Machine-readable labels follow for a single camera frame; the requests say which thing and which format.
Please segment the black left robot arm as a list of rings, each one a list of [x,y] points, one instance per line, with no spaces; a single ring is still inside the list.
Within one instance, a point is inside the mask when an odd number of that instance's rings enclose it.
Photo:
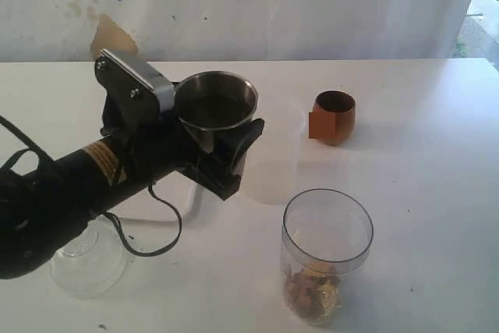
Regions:
[[[53,159],[24,132],[1,124],[37,155],[37,167],[25,175],[14,171],[22,152],[1,166],[1,276],[24,276],[47,263],[55,252],[79,236],[96,217],[155,182],[178,172],[222,200],[234,195],[242,175],[237,164],[264,130],[254,119],[215,137],[204,151],[175,113],[158,116],[127,140],[121,113],[112,99],[104,104],[102,138]]]

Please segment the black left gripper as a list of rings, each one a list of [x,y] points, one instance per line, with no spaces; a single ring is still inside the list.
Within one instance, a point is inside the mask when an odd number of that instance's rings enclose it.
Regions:
[[[172,110],[127,127],[117,102],[106,97],[101,133],[117,157],[109,182],[99,188],[100,200],[126,200],[163,177],[179,172],[222,200],[239,191],[244,156],[264,131],[265,121],[227,130],[198,130],[181,122]]]

